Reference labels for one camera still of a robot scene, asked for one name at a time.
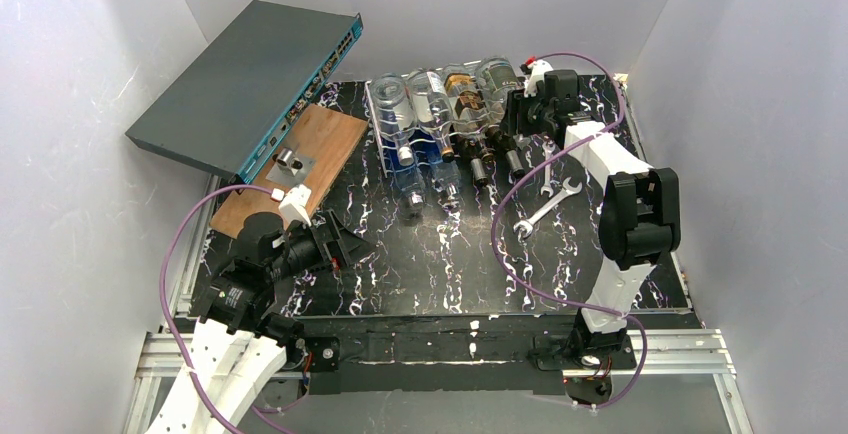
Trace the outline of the clear bottle blue label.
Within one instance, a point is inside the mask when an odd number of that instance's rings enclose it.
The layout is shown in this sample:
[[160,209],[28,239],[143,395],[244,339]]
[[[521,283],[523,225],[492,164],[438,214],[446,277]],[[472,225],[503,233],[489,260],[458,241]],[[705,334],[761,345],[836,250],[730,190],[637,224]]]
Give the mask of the clear bottle blue label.
[[406,85],[419,127],[435,141],[442,161],[453,162],[456,154],[450,141],[452,117],[440,76],[433,70],[415,70],[407,77]]

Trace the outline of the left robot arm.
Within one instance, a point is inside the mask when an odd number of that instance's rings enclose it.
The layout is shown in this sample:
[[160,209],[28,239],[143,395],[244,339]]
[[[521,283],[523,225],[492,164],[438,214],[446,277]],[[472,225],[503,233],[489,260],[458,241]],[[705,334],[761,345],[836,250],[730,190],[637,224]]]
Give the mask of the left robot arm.
[[311,361],[302,322],[274,310],[276,290],[297,274],[342,274],[375,249],[331,210],[322,221],[284,226],[277,214],[248,216],[229,260],[196,302],[183,365],[148,427],[150,433],[228,433],[273,373]]

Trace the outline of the clear bottle green label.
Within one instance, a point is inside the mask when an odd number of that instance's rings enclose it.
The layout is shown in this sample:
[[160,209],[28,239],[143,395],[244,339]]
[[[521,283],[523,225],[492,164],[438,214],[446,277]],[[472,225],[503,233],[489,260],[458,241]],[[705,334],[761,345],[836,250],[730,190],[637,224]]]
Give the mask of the clear bottle green label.
[[503,115],[509,94],[522,86],[508,59],[483,59],[474,71],[478,87],[492,114]]

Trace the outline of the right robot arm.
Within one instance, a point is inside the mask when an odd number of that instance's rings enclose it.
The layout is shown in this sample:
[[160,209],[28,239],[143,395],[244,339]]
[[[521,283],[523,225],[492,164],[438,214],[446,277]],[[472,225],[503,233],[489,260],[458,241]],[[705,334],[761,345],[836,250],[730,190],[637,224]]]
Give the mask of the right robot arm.
[[679,178],[654,168],[620,144],[613,128],[580,111],[573,70],[538,61],[524,89],[507,100],[512,132],[546,133],[603,187],[597,233],[601,268],[585,306],[566,336],[534,339],[530,359],[544,371],[634,367],[627,315],[660,258],[680,244]]

